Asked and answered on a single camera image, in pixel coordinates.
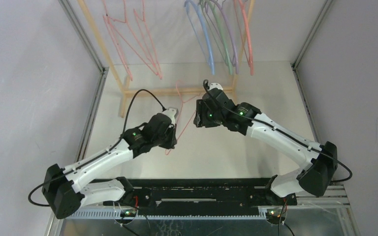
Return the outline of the pink wire hanger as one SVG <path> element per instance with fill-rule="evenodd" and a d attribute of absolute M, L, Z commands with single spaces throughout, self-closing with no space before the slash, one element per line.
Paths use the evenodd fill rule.
<path fill-rule="evenodd" d="M 139 32 L 133 15 L 134 8 L 140 13 L 141 0 L 106 0 L 106 3 L 109 15 L 114 18 L 114 25 L 118 33 L 122 36 L 122 38 L 118 36 L 118 39 L 121 41 L 130 70 L 131 62 L 128 59 L 127 50 L 131 50 L 131 54 L 137 56 L 140 62 L 145 65 L 140 59 L 143 56 L 143 53 L 137 43 Z"/>
<path fill-rule="evenodd" d="M 103 4 L 103 8 L 104 8 L 104 15 L 103 15 L 103 20 L 104 20 L 104 23 L 105 23 L 105 26 L 108 30 L 108 33 L 109 33 L 109 36 L 115 46 L 115 49 L 116 49 L 116 52 L 120 58 L 120 61 L 126 71 L 126 75 L 129 77 L 129 80 L 130 81 L 133 81 L 133 75 L 132 75 L 132 72 L 129 68 L 129 63 L 128 63 L 128 60 L 126 58 L 126 55 L 125 55 L 125 52 L 124 52 L 124 49 L 121 45 L 121 41 L 118 39 L 118 36 L 120 38 L 122 38 L 121 34 L 118 33 L 115 25 L 114 25 L 114 18 L 111 17 L 109 15 L 109 11 L 108 11 L 108 6 L 107 6 L 107 3 L 105 0 L 102 0 L 102 4 Z"/>
<path fill-rule="evenodd" d="M 146 21 L 145 9 L 146 7 L 144 0 L 141 1 L 140 13 L 137 12 L 137 9 L 133 9 L 133 15 L 139 32 L 137 43 L 143 53 L 143 56 L 140 59 L 155 76 L 162 80 L 163 72 L 158 60 L 155 44 Z"/>
<path fill-rule="evenodd" d="M 201 95 L 200 92 L 195 92 L 195 94 L 192 97 L 184 100 L 184 96 L 189 96 L 189 93 L 184 92 L 184 89 L 181 87 L 182 84 L 183 84 L 183 82 L 181 80 L 178 80 L 175 83 L 175 89 L 176 89 L 178 97 L 180 99 L 180 109 L 179 109 L 179 114 L 178 114 L 177 119 L 176 119 L 176 122 L 177 122 L 176 128 L 177 128 L 177 131 L 179 131 L 179 133 L 177 133 L 177 136 L 176 136 L 177 141 L 181 138 L 181 136 L 183 135 L 183 133 L 185 132 L 185 130 L 187 129 L 187 127 L 189 125 L 189 120 L 185 123 L 184 126 L 181 123 L 181 121 L 182 121 L 181 116 L 183 114 L 183 110 L 184 110 L 185 105 Z"/>

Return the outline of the green plastic hanger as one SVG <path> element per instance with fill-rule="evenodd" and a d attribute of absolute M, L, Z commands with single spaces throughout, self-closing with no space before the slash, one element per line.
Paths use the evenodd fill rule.
<path fill-rule="evenodd" d="M 225 63 L 228 74 L 233 74 L 233 66 L 230 62 L 229 47 L 226 41 L 225 30 L 223 28 L 221 20 L 221 11 L 218 5 L 213 3 L 211 0 L 201 0 L 201 9 L 204 17 L 207 21 L 207 26 L 212 33 L 213 40 L 217 46 L 220 53 L 222 61 Z"/>

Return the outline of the purple plastic hanger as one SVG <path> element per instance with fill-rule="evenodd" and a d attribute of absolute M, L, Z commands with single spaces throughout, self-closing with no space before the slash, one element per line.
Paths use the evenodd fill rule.
<path fill-rule="evenodd" d="M 223 8 L 223 5 L 221 3 L 219 3 L 217 0 L 211 0 L 211 2 L 220 11 L 222 18 L 223 18 L 223 21 L 225 23 L 225 27 L 228 31 L 228 36 L 229 36 L 229 39 L 230 39 L 230 42 L 231 42 L 231 47 L 232 47 L 232 50 L 233 50 L 233 56 L 229 57 L 229 59 L 227 59 L 227 62 L 231 63 L 231 66 L 235 68 L 235 72 L 233 72 L 232 75 L 239 74 L 239 59 L 238 59 L 238 56 L 236 55 L 237 47 L 236 47 L 236 44 L 235 44 L 235 36 L 234 36 L 233 30 L 231 28 L 229 18 L 227 17 L 227 14 L 226 14 L 226 12 Z"/>

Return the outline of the blue plastic hanger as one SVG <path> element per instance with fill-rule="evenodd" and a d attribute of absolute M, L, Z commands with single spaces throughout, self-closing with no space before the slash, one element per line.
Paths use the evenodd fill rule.
<path fill-rule="evenodd" d="M 213 49 L 201 7 L 199 4 L 195 3 L 194 0 L 185 0 L 184 9 L 202 55 L 210 68 L 211 74 L 215 75 L 216 70 Z"/>

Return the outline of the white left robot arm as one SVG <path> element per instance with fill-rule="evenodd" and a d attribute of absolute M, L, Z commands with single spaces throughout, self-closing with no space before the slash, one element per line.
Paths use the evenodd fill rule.
<path fill-rule="evenodd" d="M 112 168 L 130 161 L 152 148 L 173 149 L 176 140 L 178 109 L 169 107 L 151 117 L 148 123 L 126 130 L 105 150 L 82 161 L 60 168 L 50 166 L 42 194 L 57 219 L 71 216 L 79 208 L 105 201 L 130 204 L 134 191 L 125 177 L 105 182 L 94 180 Z"/>

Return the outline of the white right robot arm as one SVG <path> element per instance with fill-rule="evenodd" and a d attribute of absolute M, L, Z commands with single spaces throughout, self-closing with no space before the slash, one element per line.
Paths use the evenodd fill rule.
<path fill-rule="evenodd" d="M 229 131 L 260 140 L 283 153 L 298 169 L 275 175 L 265 190 L 265 200 L 276 205 L 289 194 L 305 191 L 317 197 L 325 194 L 337 169 L 337 148 L 310 141 L 278 125 L 255 106 L 238 105 L 218 88 L 207 91 L 196 101 L 193 121 L 196 127 L 224 126 Z"/>

